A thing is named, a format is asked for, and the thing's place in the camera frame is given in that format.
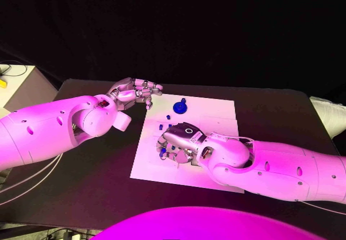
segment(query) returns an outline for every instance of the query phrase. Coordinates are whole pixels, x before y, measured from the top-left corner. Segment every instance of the cable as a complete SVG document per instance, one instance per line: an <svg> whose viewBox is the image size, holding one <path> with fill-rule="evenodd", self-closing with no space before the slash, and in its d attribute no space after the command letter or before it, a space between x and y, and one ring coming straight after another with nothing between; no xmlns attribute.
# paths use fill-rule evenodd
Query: cable
<svg viewBox="0 0 346 240"><path fill-rule="evenodd" d="M68 230L68 231L71 231L71 232L73 232L73 233L76 233L76 234L84 234L84 235L89 235L89 236L97 236L97 235L94 235L94 234L91 234L91 233L85 233L85 232L76 231L76 230L73 230L73 229L71 229L71 228L60 228L60 229L58 229L56 231L53 231L52 233L49 233L40 240L49 239L47 237L49 237L52 234L55 234L56 232L62 231L62 230Z"/></svg>
<svg viewBox="0 0 346 240"><path fill-rule="evenodd" d="M0 190L0 193L3 193L4 191L7 191L9 189L14 188L17 185L20 185L22 183L24 183L27 180L30 180L35 176L37 176L46 169L47 167L53 164L53 162L56 161L56 159L59 158L60 155L58 155L55 157L55 159L52 160L52 162L42 168L40 171L37 171L30 177L27 177L23 181L20 181L19 183L16 183L14 185L9 186L6 189Z"/></svg>
<svg viewBox="0 0 346 240"><path fill-rule="evenodd" d="M29 190L26 190L22 194L19 194L16 197L13 197L10 200L1 202L1 203L0 203L0 206L4 205L4 204L7 204L10 201L13 201L14 199L17 199L19 197L22 197L27 192L30 192L30 191L37 187L37 185L43 182L43 180L47 178L47 176L50 175L52 171L55 170L55 168L56 168L56 166L58 166L58 163L59 163L59 161L60 161L60 159L62 159L62 155L63 155L63 154L59 155L59 159L58 159L58 161L56 161L56 164L53 165L49 173L47 173L46 176L43 177L43 179L36 183L36 185L35 185Z"/></svg>
<svg viewBox="0 0 346 240"><path fill-rule="evenodd" d="M4 74L9 70L11 70L11 65L7 64L7 63L4 63L4 62L16 62L16 63L19 63L20 65L23 65L23 66L24 66L24 71L23 71L23 73L20 73L19 75L7 75L7 74ZM9 66L7 69L0 72L0 76L3 75L3 76L9 76L9 77L17 77L17 76L22 76L22 75L27 72L27 66L26 66L20 61L16 61L16 60L4 60L4 61L0 61L0 64L4 64L4 65Z"/></svg>
<svg viewBox="0 0 346 240"><path fill-rule="evenodd" d="M339 211L333 211L333 210L330 210L330 209L326 209L326 208L323 208L323 207L320 207L320 206L313 205L311 203L307 203L306 201L300 201L300 202L304 203L304 204L307 204L307 205L310 205L310 206L313 206L313 207L316 207L316 208L319 208L319 209L323 209L323 210L326 210L326 211L329 211L329 212L331 212L331 213L346 215L344 212L339 212Z"/></svg>

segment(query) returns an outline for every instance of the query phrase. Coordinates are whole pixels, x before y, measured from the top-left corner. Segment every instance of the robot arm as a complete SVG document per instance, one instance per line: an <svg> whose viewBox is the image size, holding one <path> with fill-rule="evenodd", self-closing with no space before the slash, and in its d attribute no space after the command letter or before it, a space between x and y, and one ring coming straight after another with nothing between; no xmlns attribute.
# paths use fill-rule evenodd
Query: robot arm
<svg viewBox="0 0 346 240"><path fill-rule="evenodd" d="M220 185L285 201L333 201L346 204L346 157L265 141L205 135L189 123L167 128L157 141L160 157L179 163L196 158ZM167 144L174 150L167 151ZM184 159L177 158L183 151Z"/></svg>
<svg viewBox="0 0 346 240"><path fill-rule="evenodd" d="M131 122L121 110L147 104L163 86L141 79L118 81L105 95L79 96L26 107L0 119L0 171L46 159Z"/></svg>

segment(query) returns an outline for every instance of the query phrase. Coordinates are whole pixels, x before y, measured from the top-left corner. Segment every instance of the black tabletop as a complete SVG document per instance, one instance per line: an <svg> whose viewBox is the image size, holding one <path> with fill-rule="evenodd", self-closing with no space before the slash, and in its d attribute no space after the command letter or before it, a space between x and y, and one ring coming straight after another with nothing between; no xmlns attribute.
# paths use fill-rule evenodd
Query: black tabletop
<svg viewBox="0 0 346 240"><path fill-rule="evenodd" d="M56 100L104 94L112 82L69 79ZM164 93L235 101L239 136L281 142L337 155L331 139L304 93L288 89L258 89L164 84ZM23 197L0 206L0 222L88 229L105 229L147 211L176 206L209 206L259 214L314 234L339 239L346 217L301 202L130 178L143 129L146 106L125 113L131 123L68 151L47 179ZM14 167L6 185L32 175L49 161ZM23 192L46 172L9 193ZM314 202L344 211L343 204Z"/></svg>

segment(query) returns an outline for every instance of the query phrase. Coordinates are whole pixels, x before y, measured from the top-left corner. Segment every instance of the white sheet of paper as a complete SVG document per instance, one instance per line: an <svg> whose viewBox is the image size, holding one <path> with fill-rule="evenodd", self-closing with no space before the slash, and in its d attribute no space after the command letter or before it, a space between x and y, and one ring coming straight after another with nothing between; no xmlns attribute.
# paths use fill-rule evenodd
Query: white sheet of paper
<svg viewBox="0 0 346 240"><path fill-rule="evenodd" d="M177 114L173 105L186 99L187 111ZM208 134L216 132L228 136L238 136L238 122L235 102L193 96L163 94L151 96L153 107L146 113L146 119L138 140L137 153L131 168L133 179L179 184L199 188L208 188L236 193L244 190L235 186L219 185L208 176L196 161L179 164L169 158L160 159L157 152L157 140L169 124L190 123ZM177 157L184 158L183 151Z"/></svg>

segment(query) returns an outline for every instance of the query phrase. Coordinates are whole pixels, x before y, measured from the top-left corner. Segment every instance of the small blue piece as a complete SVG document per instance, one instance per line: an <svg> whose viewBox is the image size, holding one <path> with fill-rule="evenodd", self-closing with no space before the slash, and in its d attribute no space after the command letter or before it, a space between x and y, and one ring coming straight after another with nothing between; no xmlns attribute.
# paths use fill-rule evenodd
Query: small blue piece
<svg viewBox="0 0 346 240"><path fill-rule="evenodd" d="M166 153L166 148L160 150L160 158L164 156L164 153Z"/></svg>
<svg viewBox="0 0 346 240"><path fill-rule="evenodd" d="M182 98L182 101L176 102L173 105L173 111L177 114L184 114L187 111L187 106L186 106L186 99Z"/></svg>

